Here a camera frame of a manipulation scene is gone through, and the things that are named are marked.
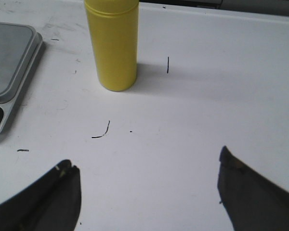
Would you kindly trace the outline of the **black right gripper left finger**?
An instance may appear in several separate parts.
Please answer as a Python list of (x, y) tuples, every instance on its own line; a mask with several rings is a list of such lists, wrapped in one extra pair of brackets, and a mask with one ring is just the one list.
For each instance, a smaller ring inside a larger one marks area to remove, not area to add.
[(73, 231), (80, 209), (80, 169), (62, 160), (0, 204), (0, 231)]

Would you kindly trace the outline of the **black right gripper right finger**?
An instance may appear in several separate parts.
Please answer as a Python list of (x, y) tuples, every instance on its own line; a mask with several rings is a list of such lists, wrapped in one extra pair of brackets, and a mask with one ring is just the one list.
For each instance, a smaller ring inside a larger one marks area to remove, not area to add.
[(236, 231), (289, 231), (289, 192), (221, 150), (218, 191)]

